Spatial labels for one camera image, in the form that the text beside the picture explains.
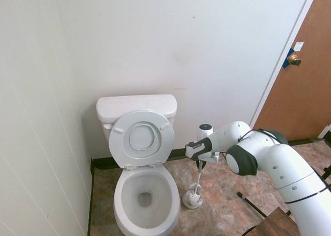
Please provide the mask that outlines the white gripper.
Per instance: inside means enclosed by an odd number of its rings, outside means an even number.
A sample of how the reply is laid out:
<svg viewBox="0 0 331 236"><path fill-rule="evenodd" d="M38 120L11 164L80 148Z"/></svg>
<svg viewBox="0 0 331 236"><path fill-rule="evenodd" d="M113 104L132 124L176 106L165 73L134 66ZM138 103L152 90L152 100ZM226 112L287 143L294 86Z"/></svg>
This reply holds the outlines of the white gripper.
<svg viewBox="0 0 331 236"><path fill-rule="evenodd" d="M206 162L218 163L220 152L207 152L200 155L200 160L202 160L202 169L205 167ZM197 161L197 168L199 170L200 161Z"/></svg>

